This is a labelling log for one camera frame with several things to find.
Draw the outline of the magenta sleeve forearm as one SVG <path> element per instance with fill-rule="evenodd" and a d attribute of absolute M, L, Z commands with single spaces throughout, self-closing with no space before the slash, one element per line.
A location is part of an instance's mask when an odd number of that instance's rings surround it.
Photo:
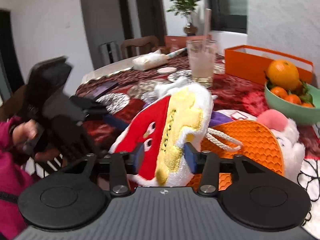
<path fill-rule="evenodd" d="M 16 116 L 1 122 L 1 239 L 13 239 L 26 227 L 17 198 L 33 179 L 15 163 L 9 151 L 14 146 L 13 130 L 20 123 Z"/>

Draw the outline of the person's left hand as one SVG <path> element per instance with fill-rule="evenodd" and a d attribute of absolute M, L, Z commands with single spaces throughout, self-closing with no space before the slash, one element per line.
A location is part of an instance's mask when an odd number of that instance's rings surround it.
<path fill-rule="evenodd" d="M 37 136 L 37 127 L 34 120 L 19 124 L 12 132 L 12 142 L 14 149 L 18 153 L 23 153 L 23 145 L 27 140 L 32 140 Z M 35 161 L 46 162 L 58 157 L 60 152 L 56 148 L 47 148 L 44 152 L 34 155 Z"/>

